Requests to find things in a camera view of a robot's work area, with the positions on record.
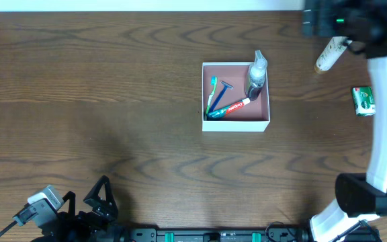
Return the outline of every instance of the green soap bar package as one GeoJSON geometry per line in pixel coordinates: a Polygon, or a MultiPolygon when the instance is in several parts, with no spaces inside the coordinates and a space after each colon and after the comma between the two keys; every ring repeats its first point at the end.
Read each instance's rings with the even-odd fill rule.
{"type": "Polygon", "coordinates": [[[356,115],[370,116],[376,113],[371,87],[354,87],[352,89],[352,96],[356,115]]]}

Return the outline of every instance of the transparent bottle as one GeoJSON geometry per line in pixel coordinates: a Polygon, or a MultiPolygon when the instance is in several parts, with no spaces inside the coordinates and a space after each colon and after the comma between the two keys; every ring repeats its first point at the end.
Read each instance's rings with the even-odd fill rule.
{"type": "Polygon", "coordinates": [[[265,84],[266,73],[267,60],[265,60],[260,50],[256,50],[255,63],[250,65],[245,82],[245,93],[251,101],[256,100],[261,93],[262,87],[265,84]]]}

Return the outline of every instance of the teal clip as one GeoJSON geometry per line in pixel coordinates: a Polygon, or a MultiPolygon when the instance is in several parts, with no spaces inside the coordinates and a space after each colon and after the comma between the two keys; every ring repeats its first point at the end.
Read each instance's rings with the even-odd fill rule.
{"type": "Polygon", "coordinates": [[[174,234],[165,233],[165,242],[174,242],[174,234]]]}
{"type": "Polygon", "coordinates": [[[260,233],[252,233],[252,242],[261,242],[261,234],[260,233]]]}

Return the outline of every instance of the blue razor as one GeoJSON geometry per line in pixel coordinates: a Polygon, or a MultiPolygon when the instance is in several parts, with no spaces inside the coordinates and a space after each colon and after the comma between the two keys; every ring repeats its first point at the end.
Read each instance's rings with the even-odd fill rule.
{"type": "Polygon", "coordinates": [[[219,93],[219,96],[216,98],[216,100],[214,101],[212,107],[210,108],[210,112],[213,112],[214,108],[218,105],[220,99],[223,97],[223,95],[225,94],[225,91],[226,89],[232,89],[233,86],[232,85],[229,85],[227,84],[226,82],[224,81],[220,81],[221,84],[223,84],[223,90],[219,93]]]}

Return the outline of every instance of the red toothpaste label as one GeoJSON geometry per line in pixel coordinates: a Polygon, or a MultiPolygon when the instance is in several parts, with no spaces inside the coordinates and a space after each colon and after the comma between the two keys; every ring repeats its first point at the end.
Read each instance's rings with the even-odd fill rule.
{"type": "Polygon", "coordinates": [[[235,103],[235,104],[231,105],[231,106],[227,109],[225,115],[227,115],[227,114],[229,114],[229,113],[231,113],[231,112],[233,112],[233,111],[235,111],[235,110],[237,110],[237,109],[240,109],[240,108],[242,108],[243,106],[244,106],[244,103],[243,103],[243,102],[235,103]]]}

